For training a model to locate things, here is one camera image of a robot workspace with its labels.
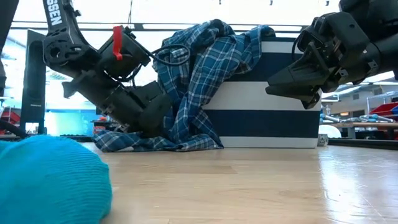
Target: striped box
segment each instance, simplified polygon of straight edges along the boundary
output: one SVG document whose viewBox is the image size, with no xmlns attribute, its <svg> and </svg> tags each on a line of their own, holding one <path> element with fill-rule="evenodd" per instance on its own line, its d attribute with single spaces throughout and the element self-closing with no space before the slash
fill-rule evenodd
<svg viewBox="0 0 398 224">
<path fill-rule="evenodd" d="M 299 100 L 268 95 L 268 78 L 292 63 L 294 39 L 267 37 L 254 70 L 224 82 L 203 108 L 224 147 L 315 148 L 320 103 L 305 110 Z M 296 49 L 297 58 L 301 52 Z"/>
</svg>

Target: plaid shirt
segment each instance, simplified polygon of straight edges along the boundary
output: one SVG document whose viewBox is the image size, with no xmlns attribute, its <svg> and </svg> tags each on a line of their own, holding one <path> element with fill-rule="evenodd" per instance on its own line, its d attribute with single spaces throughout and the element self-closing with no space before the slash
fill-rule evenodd
<svg viewBox="0 0 398 224">
<path fill-rule="evenodd" d="M 96 146 L 104 152 L 116 151 L 197 151 L 223 147 L 211 121 L 201 106 L 210 102 L 220 85 L 232 75 L 253 69 L 262 54 L 261 39 L 275 36 L 268 26 L 258 26 L 236 35 L 218 19 L 180 30 L 163 41 L 163 46 L 184 44 L 191 50 L 191 60 L 170 67 L 154 61 L 158 82 L 173 100 L 164 118 L 168 139 L 143 139 L 140 133 L 102 131 L 94 136 Z M 167 49 L 157 56 L 177 63 L 187 56 L 185 49 Z"/>
</svg>

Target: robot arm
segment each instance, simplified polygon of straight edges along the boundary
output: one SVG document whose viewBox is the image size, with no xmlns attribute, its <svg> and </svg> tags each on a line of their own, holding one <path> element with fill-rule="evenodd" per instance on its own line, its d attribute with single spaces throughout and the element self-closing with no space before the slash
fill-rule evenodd
<svg viewBox="0 0 398 224">
<path fill-rule="evenodd" d="M 64 97 L 81 93 L 126 132 L 161 135 L 161 123 L 171 107 L 170 97 L 156 82 L 138 88 L 122 82 L 134 78 L 150 62 L 148 51 L 126 27 L 94 49 L 81 34 L 80 15 L 71 0 L 43 0 L 49 32 L 43 41 L 44 62 L 52 70 L 73 78 L 63 84 Z"/>
<path fill-rule="evenodd" d="M 341 0 L 340 12 L 314 18 L 295 44 L 304 54 L 268 80 L 266 92 L 313 108 L 339 85 L 397 69 L 398 2 Z"/>
</svg>

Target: light wood floor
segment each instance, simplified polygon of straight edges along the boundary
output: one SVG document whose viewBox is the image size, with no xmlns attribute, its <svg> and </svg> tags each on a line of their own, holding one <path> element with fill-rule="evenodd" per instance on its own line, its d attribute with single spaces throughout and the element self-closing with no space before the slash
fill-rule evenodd
<svg viewBox="0 0 398 224">
<path fill-rule="evenodd" d="M 101 157 L 114 189 L 103 223 L 398 223 L 398 151 L 329 146 Z"/>
</svg>

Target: blue knit fabric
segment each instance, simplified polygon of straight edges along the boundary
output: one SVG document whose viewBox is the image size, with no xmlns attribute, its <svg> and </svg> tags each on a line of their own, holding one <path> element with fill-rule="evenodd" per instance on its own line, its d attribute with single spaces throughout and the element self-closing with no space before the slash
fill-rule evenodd
<svg viewBox="0 0 398 224">
<path fill-rule="evenodd" d="M 78 142 L 0 141 L 1 224 L 98 224 L 111 201 L 108 166 Z"/>
</svg>

